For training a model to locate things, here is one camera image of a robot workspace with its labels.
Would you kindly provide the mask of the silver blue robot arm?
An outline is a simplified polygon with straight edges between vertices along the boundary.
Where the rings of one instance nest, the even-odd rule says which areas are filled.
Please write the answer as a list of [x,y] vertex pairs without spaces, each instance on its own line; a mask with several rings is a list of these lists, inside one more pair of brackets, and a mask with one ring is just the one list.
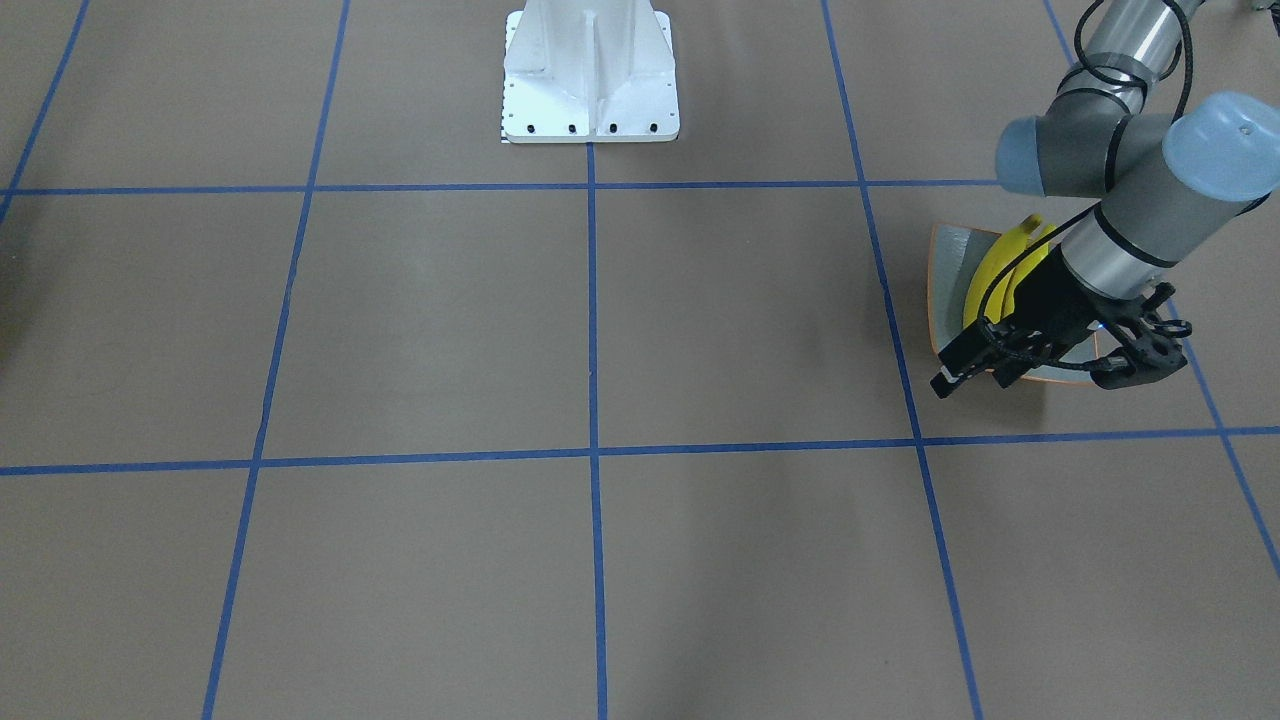
[[1011,122],[995,165],[1012,193],[1087,199],[1061,225],[937,225],[928,309],[941,398],[975,375],[1103,389],[1187,365],[1188,322],[1166,318],[1166,273],[1277,192],[1277,109],[1239,92],[1197,108],[1197,1],[1110,1],[1038,117]]

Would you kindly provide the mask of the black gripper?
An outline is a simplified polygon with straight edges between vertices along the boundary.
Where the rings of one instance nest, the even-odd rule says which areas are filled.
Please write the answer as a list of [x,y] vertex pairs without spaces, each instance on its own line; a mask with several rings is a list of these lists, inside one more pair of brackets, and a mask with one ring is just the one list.
[[1085,283],[1056,247],[1018,286],[1015,310],[1001,322],[975,319],[938,352],[940,370],[931,379],[938,398],[950,397],[980,373],[992,372],[1001,388],[1041,366],[1087,372],[1087,363],[1064,363],[1087,341],[1097,323],[1091,300],[1107,295]]

